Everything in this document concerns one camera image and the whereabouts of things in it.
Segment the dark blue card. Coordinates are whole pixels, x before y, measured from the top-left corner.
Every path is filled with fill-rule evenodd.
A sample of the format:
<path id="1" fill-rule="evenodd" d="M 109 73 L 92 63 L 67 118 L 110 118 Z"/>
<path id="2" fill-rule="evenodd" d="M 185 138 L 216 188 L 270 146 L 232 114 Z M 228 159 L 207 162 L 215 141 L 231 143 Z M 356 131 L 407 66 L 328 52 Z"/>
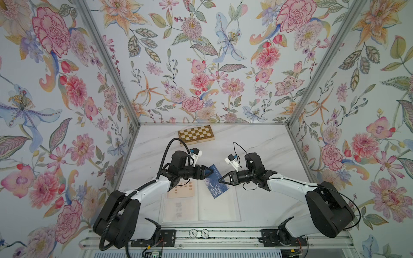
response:
<path id="1" fill-rule="evenodd" d="M 206 187 L 211 193 L 214 199 L 218 198 L 229 190 L 226 184 L 219 183 L 219 179 L 222 177 L 217 167 L 213 164 L 209 167 L 213 172 L 204 180 Z"/>

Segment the pale beige card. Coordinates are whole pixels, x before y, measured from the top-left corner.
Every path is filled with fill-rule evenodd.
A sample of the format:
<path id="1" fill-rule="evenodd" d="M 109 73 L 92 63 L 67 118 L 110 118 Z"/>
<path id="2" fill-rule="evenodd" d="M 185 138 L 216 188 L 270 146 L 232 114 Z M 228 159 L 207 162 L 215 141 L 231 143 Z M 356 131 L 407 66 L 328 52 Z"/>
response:
<path id="1" fill-rule="evenodd" d="M 197 193 L 196 187 L 197 187 L 197 183 L 195 182 L 195 180 L 188 181 L 188 180 L 181 179 L 178 185 L 168 192 L 167 198 L 175 199 L 175 198 L 195 197 Z"/>

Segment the white photo album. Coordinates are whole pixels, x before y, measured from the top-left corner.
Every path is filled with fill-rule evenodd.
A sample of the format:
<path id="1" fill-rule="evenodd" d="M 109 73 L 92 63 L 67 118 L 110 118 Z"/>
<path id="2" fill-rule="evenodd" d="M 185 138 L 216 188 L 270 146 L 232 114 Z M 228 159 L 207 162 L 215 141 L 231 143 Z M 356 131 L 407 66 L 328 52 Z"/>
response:
<path id="1" fill-rule="evenodd" d="M 221 222 L 233 222 L 240 220 L 238 200 L 236 192 L 230 189 L 214 199 L 209 192 L 204 181 L 195 180 L 197 183 L 197 193 L 195 197 L 192 198 L 178 198 L 178 200 L 193 200 L 196 202 L 198 219 L 196 221 L 186 221 L 186 222 L 172 222 L 167 223 L 163 221 L 163 215 L 165 210 L 165 205 L 167 201 L 173 200 L 168 199 L 167 194 L 163 197 L 161 210 L 160 210 L 160 220 L 163 224 L 198 224 L 198 223 L 221 223 Z"/>

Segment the beige card red characters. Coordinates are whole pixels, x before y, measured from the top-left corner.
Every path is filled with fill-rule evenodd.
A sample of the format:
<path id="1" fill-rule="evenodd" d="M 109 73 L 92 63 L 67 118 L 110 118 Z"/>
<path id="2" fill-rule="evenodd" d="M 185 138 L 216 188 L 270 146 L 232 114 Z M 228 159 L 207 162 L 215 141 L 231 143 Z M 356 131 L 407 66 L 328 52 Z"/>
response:
<path id="1" fill-rule="evenodd" d="M 195 201 L 178 199 L 167 201 L 163 215 L 164 222 L 186 222 L 197 219 L 198 212 Z"/>

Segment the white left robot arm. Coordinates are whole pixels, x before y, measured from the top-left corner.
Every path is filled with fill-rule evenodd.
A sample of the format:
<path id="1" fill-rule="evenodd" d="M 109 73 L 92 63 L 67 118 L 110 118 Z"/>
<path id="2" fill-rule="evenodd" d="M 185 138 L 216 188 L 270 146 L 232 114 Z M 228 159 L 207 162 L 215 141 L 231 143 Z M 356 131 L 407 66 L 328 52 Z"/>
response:
<path id="1" fill-rule="evenodd" d="M 193 148 L 186 153 L 176 151 L 168 166 L 161 167 L 161 174 L 136 190 L 112 192 L 93 225 L 100 238 L 99 249 L 125 247 L 131 240 L 155 244 L 160 239 L 161 226 L 153 219 L 140 215 L 140 209 L 158 200 L 163 194 L 177 187 L 181 180 L 204 180 L 213 170 L 197 164 L 202 151 Z"/>

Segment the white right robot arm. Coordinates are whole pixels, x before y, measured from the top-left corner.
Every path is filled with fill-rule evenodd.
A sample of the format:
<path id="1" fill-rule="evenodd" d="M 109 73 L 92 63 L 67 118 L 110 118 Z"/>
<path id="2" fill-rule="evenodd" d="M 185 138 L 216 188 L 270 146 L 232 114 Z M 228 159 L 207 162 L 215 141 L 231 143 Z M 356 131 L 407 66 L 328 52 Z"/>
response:
<path id="1" fill-rule="evenodd" d="M 290 217 L 277 227 L 282 236 L 298 238 L 320 233 L 335 238 L 356 218 L 344 196 L 333 184 L 326 181 L 320 184 L 297 181 L 268 170 L 257 153 L 246 154 L 245 161 L 246 168 L 241 170 L 236 155 L 225 158 L 225 162 L 234 170 L 221 177 L 219 183 L 238 186 L 252 182 L 258 188 L 286 195 L 308 207 L 308 214 Z"/>

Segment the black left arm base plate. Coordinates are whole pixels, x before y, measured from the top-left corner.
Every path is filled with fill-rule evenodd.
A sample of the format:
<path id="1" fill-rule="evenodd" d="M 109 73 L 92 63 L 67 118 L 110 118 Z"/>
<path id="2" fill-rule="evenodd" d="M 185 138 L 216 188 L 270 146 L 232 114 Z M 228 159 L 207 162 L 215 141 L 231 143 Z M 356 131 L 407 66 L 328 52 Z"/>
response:
<path id="1" fill-rule="evenodd" d="M 176 230 L 159 230 L 154 236 L 148 240 L 138 239 L 132 240 L 130 243 L 131 247 L 174 247 L 176 241 Z"/>

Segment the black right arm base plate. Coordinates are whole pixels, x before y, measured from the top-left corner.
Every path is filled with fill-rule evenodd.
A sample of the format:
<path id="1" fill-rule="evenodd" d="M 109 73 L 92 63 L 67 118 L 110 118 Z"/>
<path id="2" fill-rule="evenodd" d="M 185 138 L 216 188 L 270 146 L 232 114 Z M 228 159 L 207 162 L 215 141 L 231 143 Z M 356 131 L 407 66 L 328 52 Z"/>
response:
<path id="1" fill-rule="evenodd" d="M 265 247 L 307 247 L 306 236 L 294 238 L 288 232 L 279 229 L 263 229 L 259 242 Z"/>

